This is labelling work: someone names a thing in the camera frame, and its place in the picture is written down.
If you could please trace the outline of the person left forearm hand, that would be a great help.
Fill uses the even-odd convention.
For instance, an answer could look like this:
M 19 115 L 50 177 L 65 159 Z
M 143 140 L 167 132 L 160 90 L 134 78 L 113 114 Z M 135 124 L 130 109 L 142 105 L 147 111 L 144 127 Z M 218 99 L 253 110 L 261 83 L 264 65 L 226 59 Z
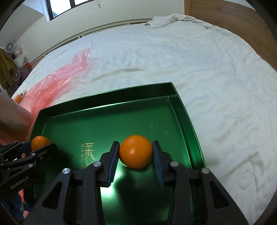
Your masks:
M 31 127 L 31 114 L 1 91 L 0 97 L 1 144 L 22 142 Z

